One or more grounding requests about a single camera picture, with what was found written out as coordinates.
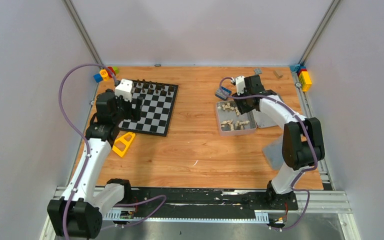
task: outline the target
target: small wooden block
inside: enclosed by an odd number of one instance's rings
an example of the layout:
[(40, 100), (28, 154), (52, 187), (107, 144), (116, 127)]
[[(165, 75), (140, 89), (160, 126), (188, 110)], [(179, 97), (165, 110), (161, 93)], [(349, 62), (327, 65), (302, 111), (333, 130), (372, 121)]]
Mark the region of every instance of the small wooden block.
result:
[(283, 73), (280, 70), (274, 70), (273, 73), (277, 79), (280, 79), (281, 77), (283, 77)]

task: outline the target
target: wooden board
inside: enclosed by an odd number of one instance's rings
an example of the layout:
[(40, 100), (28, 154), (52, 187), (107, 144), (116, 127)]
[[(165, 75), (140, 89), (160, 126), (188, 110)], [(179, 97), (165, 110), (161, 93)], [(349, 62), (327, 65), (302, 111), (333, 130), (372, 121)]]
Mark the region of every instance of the wooden board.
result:
[[(137, 134), (124, 158), (114, 152), (109, 154), (97, 185), (105, 185), (111, 178), (121, 178), (130, 180), (131, 185), (137, 187), (264, 189), (276, 176), (277, 171), (266, 162), (262, 148), (282, 134), (279, 127), (231, 137), (222, 137), (217, 130), (215, 103), (221, 100), (215, 96), (215, 91), (220, 80), (223, 77), (254, 75), (254, 67), (119, 69), (117, 79), (177, 84), (178, 96), (167, 137)], [(286, 104), (301, 112), (289, 68), (261, 69), (264, 87), (279, 93)], [(277, 79), (273, 70), (281, 70), (283, 77)], [(100, 83), (97, 93), (108, 88), (114, 89), (112, 81)], [(307, 172), (296, 187), (323, 189), (319, 172)]]

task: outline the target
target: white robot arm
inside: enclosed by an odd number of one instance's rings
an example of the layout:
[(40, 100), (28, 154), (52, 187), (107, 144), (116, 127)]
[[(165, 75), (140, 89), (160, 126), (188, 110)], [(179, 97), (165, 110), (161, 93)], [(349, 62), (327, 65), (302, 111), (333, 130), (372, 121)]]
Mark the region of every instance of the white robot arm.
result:
[(303, 170), (314, 165), (309, 143), (301, 140), (304, 130), (298, 119), (303, 122), (308, 132), (318, 161), (325, 156), (320, 121), (315, 117), (307, 118), (289, 108), (274, 91), (264, 88), (259, 75), (238, 76), (231, 82), (236, 85), (236, 93), (232, 96), (241, 114), (256, 109), (272, 118), (284, 131), (282, 143), (284, 163), (276, 177), (267, 185), (266, 199), (276, 208), (277, 203), (283, 205), (282, 198), (287, 198), (293, 192), (292, 187), (302, 176)]
[(123, 179), (111, 179), (104, 190), (94, 196), (104, 161), (120, 132), (120, 122), (124, 119), (137, 121), (141, 117), (143, 99), (137, 99), (136, 107), (132, 107), (132, 87), (131, 80), (122, 79), (115, 92), (107, 89), (96, 97), (96, 113), (91, 118), (85, 134), (90, 153), (87, 153), (85, 144), (78, 166), (61, 198), (52, 199), (47, 207), (57, 236), (64, 236), (63, 214), (67, 204), (68, 235), (93, 239), (101, 230), (103, 216), (115, 204), (128, 203), (132, 199), (130, 183)]

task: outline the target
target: metal frame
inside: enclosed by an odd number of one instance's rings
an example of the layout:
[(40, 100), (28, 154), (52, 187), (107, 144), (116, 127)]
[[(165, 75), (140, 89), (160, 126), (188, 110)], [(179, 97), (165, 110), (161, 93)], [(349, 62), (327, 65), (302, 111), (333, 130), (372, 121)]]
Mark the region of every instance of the metal frame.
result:
[(103, 65), (102, 60), (98, 54), (98, 51), (95, 48), (94, 44), (92, 43), (91, 37), (89, 36), (88, 32), (86, 31), (86, 28), (83, 25), (82, 20), (80, 19), (80, 16), (77, 13), (77, 10), (74, 7), (73, 2), (71, 0), (62, 0), (62, 2), (64, 3), (65, 7), (67, 8), (67, 11), (71, 16), (71, 19), (73, 20), (78, 32), (80, 33), (81, 37), (83, 38), (87, 49), (89, 50), (90, 54), (93, 57), (93, 60), (97, 64)]
[(332, 0), (332, 2), (330, 3), (329, 7), (327, 8), (326, 13), (324, 14), (323, 18), (321, 19), (320, 24), (318, 25), (313, 36), (311, 37), (310, 42), (308, 43), (307, 47), (305, 48), (304, 53), (302, 54), (302, 57), (298, 62), (299, 64), (304, 65), (306, 63), (307, 58), (309, 57), (311, 51), (313, 50), (314, 46), (316, 45), (317, 41), (319, 40), (319, 37), (322, 35), (323, 31), (325, 30), (325, 27), (328, 25), (329, 21), (331, 20), (332, 16), (334, 15), (340, 2), (341, 2), (341, 0)]
[[(77, 11), (74, 7), (74, 4), (71, 0), (62, 0), (64, 5), (67, 8), (68, 13), (70, 14), (75, 26), (77, 27), (81, 37), (83, 38), (90, 54), (92, 55), (94, 61), (98, 64), (103, 64), (102, 60), (92, 43), (91, 38), (89, 37)], [(332, 0), (328, 10), (326, 11), (323, 19), (321, 20), (319, 26), (317, 27), (315, 33), (313, 34), (310, 42), (308, 43), (301, 59), (299, 60), (300, 64), (305, 64), (308, 56), (310, 55), (312, 49), (323, 33), (325, 27), (329, 23), (336, 9), (338, 8), (341, 0)], [(298, 76), (296, 73), (292, 73), (292, 78), (295, 83), (298, 83)], [(311, 110), (310, 104), (307, 100), (307, 96), (304, 92), (301, 91), (300, 88), (296, 89), (297, 94), (299, 96), (299, 101), (301, 105), (301, 109), (305, 116), (312, 117), (313, 112)], [(334, 183), (331, 181), (331, 177), (329, 175), (328, 167), (326, 164), (326, 159), (321, 160), (319, 162), (319, 173), (320, 177), (324, 185), (330, 185), (333, 189), (335, 189)], [(54, 199), (59, 199), (65, 187), (57, 187)], [(96, 187), (94, 195), (97, 195), (100, 191), (103, 190), (103, 187)], [(264, 189), (240, 189), (235, 192), (226, 192), (226, 194), (235, 194), (239, 192), (264, 192)], [(356, 223), (354, 220), (354, 215), (352, 213), (352, 209), (350, 203), (348, 201), (347, 195), (344, 191), (335, 191), (335, 190), (311, 190), (310, 191), (310, 200), (307, 209), (308, 214), (337, 214), (338, 219), (341, 223), (342, 232), (344, 238), (346, 240), (360, 240), (360, 235), (358, 233)], [(296, 199), (301, 210), (305, 205), (307, 200), (307, 194), (303, 192), (296, 193)], [(105, 216), (105, 220), (113, 220), (114, 214), (119, 213), (122, 209), (120, 207), (114, 207), (109, 214)], [(190, 218), (158, 218), (151, 217), (147, 220), (147, 222), (189, 222), (189, 223), (250, 223), (250, 224), (264, 224), (266, 220), (266, 216), (268, 214), (282, 213), (282, 210), (256, 210), (255, 211), (255, 219), (190, 219)], [(300, 213), (300, 211), (290, 211), (291, 213)], [(47, 216), (45, 224), (43, 226), (42, 233), (40, 235), (41, 240), (54, 240), (56, 237), (53, 226), (49, 217)]]

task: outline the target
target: lego brick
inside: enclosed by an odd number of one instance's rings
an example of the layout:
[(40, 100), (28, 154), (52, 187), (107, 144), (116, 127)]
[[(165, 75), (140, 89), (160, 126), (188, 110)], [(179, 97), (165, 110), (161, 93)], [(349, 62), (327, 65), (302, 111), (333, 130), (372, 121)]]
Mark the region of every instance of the lego brick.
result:
[(273, 74), (276, 76), (277, 79), (280, 79), (281, 77), (283, 77), (283, 73), (280, 70), (274, 70)]
[(298, 79), (302, 85), (302, 91), (307, 92), (312, 85), (309, 72), (308, 71), (301, 71), (301, 74), (299, 75)]
[(289, 66), (289, 69), (291, 72), (295, 73), (296, 71), (298, 71), (298, 69), (300, 69), (300, 67), (301, 67), (301, 65), (295, 64), (295, 65)]
[(119, 70), (118, 67), (113, 66), (112, 69), (114, 70), (114, 72), (115, 72), (116, 75), (119, 74), (120, 70)]
[(301, 74), (301, 72), (307, 72), (307, 68), (300, 68), (299, 70), (298, 70), (298, 72), (297, 72), (297, 74), (298, 74), (298, 77), (300, 76), (300, 74)]
[(255, 75), (259, 75), (259, 74), (262, 74), (263, 71), (261, 71), (261, 68), (256, 68), (256, 69), (254, 69), (254, 73), (255, 73)]
[(102, 69), (101, 71), (99, 71), (99, 74), (100, 74), (100, 76), (102, 77), (102, 79), (103, 79), (104, 81), (108, 81), (108, 80), (110, 80), (110, 77), (108, 76), (108, 72), (107, 72), (107, 70)]
[(99, 82), (101, 82), (101, 81), (103, 80), (102, 77), (101, 77), (101, 75), (100, 75), (99, 73), (93, 75), (93, 78), (95, 79), (95, 81), (96, 81), (97, 83), (99, 83)]
[(113, 69), (112, 66), (109, 66), (108, 69), (109, 69), (114, 75), (116, 75), (116, 71), (114, 71), (114, 69)]

